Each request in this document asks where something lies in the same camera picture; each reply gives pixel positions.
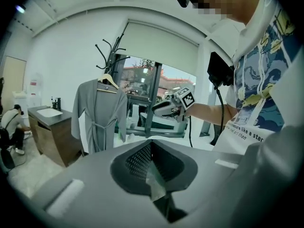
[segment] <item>sink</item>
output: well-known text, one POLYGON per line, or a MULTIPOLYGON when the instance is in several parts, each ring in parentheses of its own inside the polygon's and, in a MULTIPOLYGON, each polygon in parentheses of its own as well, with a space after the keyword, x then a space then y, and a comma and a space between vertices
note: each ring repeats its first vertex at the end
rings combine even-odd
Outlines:
POLYGON ((44 117, 52 117, 52 116, 58 116, 58 115, 62 114, 62 112, 57 111, 53 108, 47 108, 47 109, 39 110, 37 112, 44 117))

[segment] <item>black coat rack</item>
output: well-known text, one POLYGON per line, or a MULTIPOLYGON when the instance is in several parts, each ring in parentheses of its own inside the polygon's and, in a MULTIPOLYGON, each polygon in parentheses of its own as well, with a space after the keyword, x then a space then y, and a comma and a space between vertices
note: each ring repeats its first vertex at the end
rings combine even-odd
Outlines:
POLYGON ((107 44, 110 46, 110 49, 111 49, 110 55, 109 55, 109 57, 108 57, 108 60, 106 60, 104 54, 103 54, 102 51, 99 49, 98 45, 97 45, 97 44, 95 45, 95 46, 97 47, 98 51, 101 53, 101 55, 103 56, 103 58, 104 58, 104 60, 105 60, 105 67, 100 67, 100 66, 98 66, 98 65, 96 65, 96 67, 97 67, 97 68, 100 68, 100 69, 105 69, 105 71, 104 71, 105 74, 110 74, 111 71, 114 72, 114 73, 118 73, 118 72, 113 71, 113 68, 114 68, 115 64, 116 64, 117 62, 119 62, 119 61, 122 61, 122 60, 125 60, 125 59, 127 59, 127 58, 130 58, 130 57, 124 57, 124 58, 121 58, 121 59, 119 59, 119 60, 114 61, 114 60, 115 60, 116 52, 117 52, 118 50, 124 50, 124 51, 126 50, 126 49, 123 49, 123 48, 118 48, 118 46, 119 46, 119 44, 120 44, 120 41, 121 41, 121 39, 122 39, 123 36, 124 36, 124 33, 123 33, 120 37, 118 37, 118 38, 116 39, 116 42, 115 42, 115 44, 114 44, 113 47, 111 46, 111 44, 110 44, 109 42, 107 42, 105 39, 103 39, 103 41, 104 41, 105 43, 107 43, 107 44))

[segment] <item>person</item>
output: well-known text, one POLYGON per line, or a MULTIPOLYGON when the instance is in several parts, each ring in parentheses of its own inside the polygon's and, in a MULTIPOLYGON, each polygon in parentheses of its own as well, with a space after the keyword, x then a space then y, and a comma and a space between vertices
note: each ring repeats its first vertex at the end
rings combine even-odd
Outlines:
MULTIPOLYGON (((232 58, 234 85, 229 87, 224 107, 226 127, 213 148, 245 154, 250 144, 263 142, 285 125, 287 118, 282 113, 290 114, 290 105, 276 102, 287 95, 280 92, 286 91, 287 81, 292 83, 292 79, 280 80, 286 71, 303 64, 303 47, 277 0, 198 0, 194 6, 214 9, 245 25, 232 58)), ((220 125, 222 108, 194 104, 186 115, 220 125)))
POLYGON ((24 132, 30 131, 30 128, 24 124, 21 115, 22 115, 21 106, 16 104, 12 110, 7 111, 3 115, 1 126, 2 128, 6 128, 6 130, 8 131, 9 143, 10 145, 15 145, 16 153, 20 155, 24 155, 25 153, 23 150, 24 132))

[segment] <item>sneaker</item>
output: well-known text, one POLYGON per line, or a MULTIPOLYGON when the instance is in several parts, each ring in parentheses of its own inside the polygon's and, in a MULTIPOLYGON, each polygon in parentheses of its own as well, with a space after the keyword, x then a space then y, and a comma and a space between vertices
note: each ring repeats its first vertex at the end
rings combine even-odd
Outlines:
POLYGON ((15 152, 19 155, 24 155, 25 154, 24 150, 20 150, 20 149, 17 149, 17 148, 15 149, 15 152))

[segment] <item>floor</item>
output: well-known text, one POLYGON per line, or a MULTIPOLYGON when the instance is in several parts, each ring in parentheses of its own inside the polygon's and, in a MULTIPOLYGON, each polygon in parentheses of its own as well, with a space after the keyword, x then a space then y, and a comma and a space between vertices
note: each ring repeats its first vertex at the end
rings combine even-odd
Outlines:
MULTIPOLYGON (((187 139, 181 139, 181 138, 169 139, 159 136, 155 136, 151 138, 164 139, 173 143, 175 142, 190 147, 189 140, 187 139)), ((127 136, 127 141, 123 143, 116 134, 114 137, 114 147, 119 147, 126 143, 133 143, 144 139, 145 139, 144 137, 140 137, 140 136, 134 136, 134 135, 127 136)), ((210 139, 208 137, 192 139, 194 148, 212 150, 213 146, 209 145, 208 142, 210 142, 210 139)), ((52 160, 50 160, 47 156, 40 155, 36 148, 32 136, 30 136, 27 140, 24 141, 24 150, 26 152, 26 155, 24 156, 18 155, 17 153, 14 152, 14 150, 11 151, 11 155, 14 159, 15 165, 17 166, 22 163, 24 164, 15 167, 14 169, 9 171, 8 181, 10 182, 12 187, 18 189, 19 191, 24 193, 27 197, 31 198, 44 183, 46 183, 48 180, 58 175, 65 168, 57 165, 52 160)), ((3 166, 1 158, 0 158, 0 166, 4 169, 4 171, 8 171, 3 166)), ((150 184, 151 186, 152 184, 157 186, 161 184, 161 182, 159 182, 157 179, 153 178, 152 176, 147 177, 147 183, 150 184)), ((162 188, 157 190, 158 191, 154 194, 156 199, 157 197, 163 196, 162 188)))

